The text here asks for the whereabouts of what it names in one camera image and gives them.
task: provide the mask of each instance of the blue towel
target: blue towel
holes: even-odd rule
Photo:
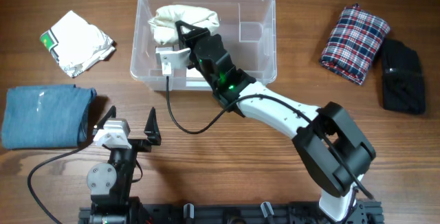
[[[4,148],[75,147],[87,138],[89,105],[95,89],[75,85],[8,90],[1,129]]]

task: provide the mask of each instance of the crumpled white cloth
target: crumpled white cloth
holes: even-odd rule
[[[40,37],[60,68],[74,78],[104,60],[116,48],[113,40],[95,25],[69,11]]]
[[[189,5],[167,5],[158,8],[156,16],[148,22],[150,23],[156,43],[165,45],[178,42],[176,21],[183,21],[197,27],[206,27],[210,30],[211,34],[219,28],[219,17],[212,10]],[[189,31],[189,29],[182,28],[183,33]]]

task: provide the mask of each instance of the black folded cloth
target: black folded cloth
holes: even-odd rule
[[[402,42],[382,44],[384,109],[412,114],[425,112],[425,84],[417,52]]]

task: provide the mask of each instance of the folded plaid shirt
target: folded plaid shirt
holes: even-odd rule
[[[361,10],[358,4],[347,6],[331,31],[320,64],[361,85],[389,32],[383,19]]]

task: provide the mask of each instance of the plastic bin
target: plastic bin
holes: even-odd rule
[[[152,90],[164,91],[166,76],[155,57],[156,43],[148,20],[164,5],[182,4],[208,8],[219,15],[224,47],[232,62],[264,85],[276,78],[275,0],[137,0],[130,72]],[[200,76],[174,69],[170,90],[211,90]]]

